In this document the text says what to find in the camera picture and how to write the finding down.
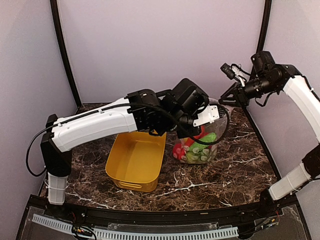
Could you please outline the green toy cucumber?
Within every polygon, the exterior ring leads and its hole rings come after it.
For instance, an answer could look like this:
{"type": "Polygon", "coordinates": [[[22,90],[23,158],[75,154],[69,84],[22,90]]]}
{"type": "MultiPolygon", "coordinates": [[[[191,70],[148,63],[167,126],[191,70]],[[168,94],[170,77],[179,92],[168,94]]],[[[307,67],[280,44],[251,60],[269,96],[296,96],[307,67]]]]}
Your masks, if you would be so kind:
{"type": "MultiPolygon", "coordinates": [[[[211,132],[203,136],[202,138],[200,138],[199,141],[204,143],[212,143],[216,140],[216,138],[217,138],[216,133],[211,132]]],[[[206,147],[208,147],[207,144],[200,144],[198,142],[194,142],[191,146],[189,146],[188,151],[197,154],[202,150],[204,150],[206,147]]]]}

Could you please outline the red toy apple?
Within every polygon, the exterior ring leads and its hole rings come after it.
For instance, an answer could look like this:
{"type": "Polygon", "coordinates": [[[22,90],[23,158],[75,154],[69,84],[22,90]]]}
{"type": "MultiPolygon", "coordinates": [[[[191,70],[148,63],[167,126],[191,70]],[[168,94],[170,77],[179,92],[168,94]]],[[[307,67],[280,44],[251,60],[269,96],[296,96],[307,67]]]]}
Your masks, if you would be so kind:
{"type": "Polygon", "coordinates": [[[177,143],[174,145],[172,150],[173,157],[177,160],[185,160],[186,159],[186,150],[182,146],[181,143],[177,143]]]}

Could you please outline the clear zip top bag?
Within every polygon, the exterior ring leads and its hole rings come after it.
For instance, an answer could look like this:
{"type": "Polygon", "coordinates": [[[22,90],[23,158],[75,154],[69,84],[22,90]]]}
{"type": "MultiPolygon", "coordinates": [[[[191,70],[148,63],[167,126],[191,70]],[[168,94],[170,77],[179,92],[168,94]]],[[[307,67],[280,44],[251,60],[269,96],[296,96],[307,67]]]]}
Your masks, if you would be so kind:
{"type": "MultiPolygon", "coordinates": [[[[202,142],[211,143],[217,140],[223,140],[227,135],[227,130],[231,125],[231,114],[233,108],[225,107],[226,113],[221,110],[219,119],[212,123],[206,123],[200,127],[200,134],[194,138],[202,142]]],[[[177,139],[172,149],[174,159],[184,164],[207,164],[214,160],[217,155],[218,144],[203,145],[195,142],[193,139],[186,137],[177,139]]]]}

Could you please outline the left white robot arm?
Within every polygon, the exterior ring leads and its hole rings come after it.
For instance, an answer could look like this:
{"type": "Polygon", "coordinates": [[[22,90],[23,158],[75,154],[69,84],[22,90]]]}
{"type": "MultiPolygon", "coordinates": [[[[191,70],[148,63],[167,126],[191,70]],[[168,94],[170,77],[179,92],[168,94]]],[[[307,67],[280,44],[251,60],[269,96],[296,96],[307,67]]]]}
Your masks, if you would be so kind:
{"type": "Polygon", "coordinates": [[[193,120],[208,104],[208,95],[195,86],[159,93],[143,89],[82,114],[61,118],[51,115],[46,128],[39,133],[51,210],[60,218],[67,218],[71,213],[70,206],[65,203],[65,194],[74,147],[136,131],[162,136],[178,129],[187,135],[189,130],[185,128],[194,128],[193,120]]]}

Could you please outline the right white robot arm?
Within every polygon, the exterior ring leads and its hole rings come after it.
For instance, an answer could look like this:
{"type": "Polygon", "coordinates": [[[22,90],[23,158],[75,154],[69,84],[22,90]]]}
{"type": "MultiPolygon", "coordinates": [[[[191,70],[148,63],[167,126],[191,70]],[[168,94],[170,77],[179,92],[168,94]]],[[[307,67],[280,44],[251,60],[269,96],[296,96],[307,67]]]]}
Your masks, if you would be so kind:
{"type": "Polygon", "coordinates": [[[255,213],[266,217],[276,201],[296,193],[311,180],[320,176],[320,100],[306,77],[293,65],[262,63],[254,67],[251,79],[236,64],[224,63],[220,68],[234,83],[219,97],[221,105],[247,108],[254,111],[254,119],[262,127],[267,143],[275,137],[275,155],[281,178],[263,190],[255,213]]]}

